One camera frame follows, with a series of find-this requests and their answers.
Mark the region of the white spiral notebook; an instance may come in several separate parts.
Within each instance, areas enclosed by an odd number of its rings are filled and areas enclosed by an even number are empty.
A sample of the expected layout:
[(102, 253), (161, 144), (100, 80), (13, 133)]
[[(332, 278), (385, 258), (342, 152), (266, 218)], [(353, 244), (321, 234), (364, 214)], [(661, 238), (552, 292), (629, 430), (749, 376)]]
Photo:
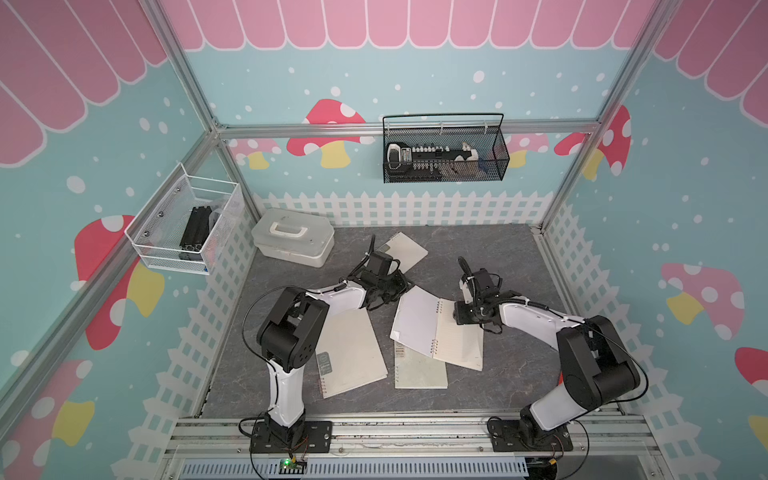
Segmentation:
[(413, 287), (398, 302), (390, 338), (429, 358), (482, 371), (484, 331), (459, 325), (455, 302)]

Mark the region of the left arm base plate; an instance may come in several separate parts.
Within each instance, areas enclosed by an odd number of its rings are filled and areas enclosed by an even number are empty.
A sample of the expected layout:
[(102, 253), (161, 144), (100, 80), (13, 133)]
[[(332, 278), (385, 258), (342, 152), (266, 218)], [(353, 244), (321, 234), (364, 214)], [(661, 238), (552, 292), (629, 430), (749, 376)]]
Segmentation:
[(270, 417), (255, 424), (251, 433), (249, 452), (252, 454), (328, 453), (333, 423), (300, 419), (291, 427), (277, 424)]

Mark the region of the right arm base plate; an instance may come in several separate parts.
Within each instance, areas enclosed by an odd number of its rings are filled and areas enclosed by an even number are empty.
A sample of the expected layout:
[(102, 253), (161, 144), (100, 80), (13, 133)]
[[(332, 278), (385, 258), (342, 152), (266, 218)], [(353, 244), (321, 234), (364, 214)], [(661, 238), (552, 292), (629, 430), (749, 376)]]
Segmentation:
[(559, 456), (573, 450), (570, 433), (565, 426), (551, 431), (541, 430), (533, 420), (501, 419), (492, 416), (486, 421), (494, 452), (550, 452)]

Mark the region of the small green spiral notebook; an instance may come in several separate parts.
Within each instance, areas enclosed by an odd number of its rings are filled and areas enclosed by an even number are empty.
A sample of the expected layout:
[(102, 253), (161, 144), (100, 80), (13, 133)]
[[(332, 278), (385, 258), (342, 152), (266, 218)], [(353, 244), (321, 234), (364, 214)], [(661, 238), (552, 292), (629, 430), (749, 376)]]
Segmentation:
[(402, 390), (438, 390), (448, 388), (444, 362), (394, 343), (395, 388)]

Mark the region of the large cream spiral notebook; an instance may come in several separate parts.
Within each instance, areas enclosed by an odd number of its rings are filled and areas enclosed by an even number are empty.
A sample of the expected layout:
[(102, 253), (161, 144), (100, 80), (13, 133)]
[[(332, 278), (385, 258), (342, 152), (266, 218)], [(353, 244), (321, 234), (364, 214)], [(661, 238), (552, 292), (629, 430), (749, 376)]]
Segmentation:
[(388, 375), (368, 311), (348, 310), (329, 318), (315, 356), (324, 399), (385, 379)]

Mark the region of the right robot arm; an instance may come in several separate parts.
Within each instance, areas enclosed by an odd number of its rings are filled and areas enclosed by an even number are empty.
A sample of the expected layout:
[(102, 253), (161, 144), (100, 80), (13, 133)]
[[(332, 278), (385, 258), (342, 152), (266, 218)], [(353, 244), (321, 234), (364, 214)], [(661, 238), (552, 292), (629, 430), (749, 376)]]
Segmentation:
[(559, 312), (521, 293), (502, 289), (501, 277), (472, 270), (460, 257), (460, 288), (455, 304), (459, 325), (519, 330), (552, 347), (559, 356), (562, 380), (520, 411), (517, 429), (526, 442), (553, 434), (567, 423), (625, 395), (649, 387), (647, 373), (627, 351), (614, 324), (597, 315), (583, 318)]

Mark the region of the cream spiral notebook with label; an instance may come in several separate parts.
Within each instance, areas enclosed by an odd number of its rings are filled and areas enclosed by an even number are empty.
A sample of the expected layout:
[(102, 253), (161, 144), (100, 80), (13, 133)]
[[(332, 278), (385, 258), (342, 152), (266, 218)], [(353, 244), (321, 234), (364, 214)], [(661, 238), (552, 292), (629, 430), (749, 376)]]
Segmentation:
[(424, 247), (402, 232), (391, 237), (377, 251), (391, 256), (394, 261), (399, 261), (398, 269), (403, 273), (408, 272), (428, 255)]

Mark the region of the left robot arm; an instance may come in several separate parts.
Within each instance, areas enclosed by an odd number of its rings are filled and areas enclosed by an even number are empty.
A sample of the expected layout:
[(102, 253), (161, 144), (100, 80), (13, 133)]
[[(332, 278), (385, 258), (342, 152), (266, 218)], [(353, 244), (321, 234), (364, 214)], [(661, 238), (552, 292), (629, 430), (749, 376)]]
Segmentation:
[(399, 300), (412, 287), (402, 261), (371, 241), (362, 260), (336, 284), (321, 289), (280, 287), (256, 345), (247, 349), (272, 372), (267, 424), (297, 428), (305, 418), (303, 369), (315, 354), (326, 321), (352, 310), (375, 310)]

